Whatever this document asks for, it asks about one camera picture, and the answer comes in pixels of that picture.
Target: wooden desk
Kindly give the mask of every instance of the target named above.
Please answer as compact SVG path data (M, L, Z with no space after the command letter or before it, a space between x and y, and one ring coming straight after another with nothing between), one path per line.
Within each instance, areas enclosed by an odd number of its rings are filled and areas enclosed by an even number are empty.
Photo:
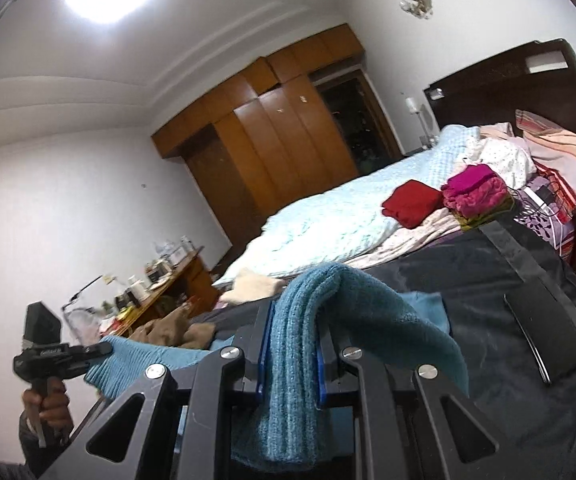
M220 292L212 286L210 274L199 257L202 249L203 247L199 247L193 253L188 254L178 266L175 267L168 281L157 290L151 292L148 299L143 301L142 306L131 312L126 319L124 319L121 328L113 334L125 335L126 332L128 332L126 335L130 335L135 328L145 324L151 319L159 318L159 313L154 305L157 303L157 300L166 293L174 297L178 296L181 292L185 292L188 298L197 296L200 299L188 317L194 317L212 310L217 298L219 298Z

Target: wooden headboard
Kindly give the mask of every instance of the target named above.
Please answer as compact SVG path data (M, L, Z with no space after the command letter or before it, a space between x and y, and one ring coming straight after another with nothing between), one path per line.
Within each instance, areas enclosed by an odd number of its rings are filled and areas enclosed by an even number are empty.
M512 48L436 81L424 93L440 128L509 122L519 136L519 109L576 133L576 56L565 40Z

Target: red folded cloth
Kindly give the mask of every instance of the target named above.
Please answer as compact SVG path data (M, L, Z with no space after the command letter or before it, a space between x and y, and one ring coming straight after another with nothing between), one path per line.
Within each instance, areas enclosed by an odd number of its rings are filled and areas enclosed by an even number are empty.
M414 229L431 212L444 206L443 198L441 191L417 180L409 180L385 200L382 214L394 218L406 229Z

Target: striped pillowcase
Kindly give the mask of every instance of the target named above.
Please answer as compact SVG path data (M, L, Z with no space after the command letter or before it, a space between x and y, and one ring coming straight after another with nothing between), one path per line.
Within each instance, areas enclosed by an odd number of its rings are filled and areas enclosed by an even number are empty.
M556 190L559 219L570 220L576 206L576 134L531 112L516 110L515 118L538 171Z

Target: blue knit fabric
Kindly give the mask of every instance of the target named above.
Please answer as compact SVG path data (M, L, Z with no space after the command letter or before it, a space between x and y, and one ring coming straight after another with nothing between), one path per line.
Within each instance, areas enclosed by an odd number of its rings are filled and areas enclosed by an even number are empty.
M100 390L107 399L116 399L142 377L144 370L151 364L160 363L170 370L192 366L211 351L228 346L232 340L216 340L210 345L210 350L189 350L137 343L125 337L109 335L102 341L112 344L112 355L100 364L91 366L84 381Z
M467 393L465 362L447 335L439 294L398 294L360 270L326 264L293 280L276 302L263 404L233 416L232 455L240 462L268 471L298 470L334 455L329 413L317 408L315 318L324 304L328 319L347 327L354 344L399 367L434 364ZM181 368L208 353L114 336L105 340L113 344L113 355L84 380L111 399L152 363Z

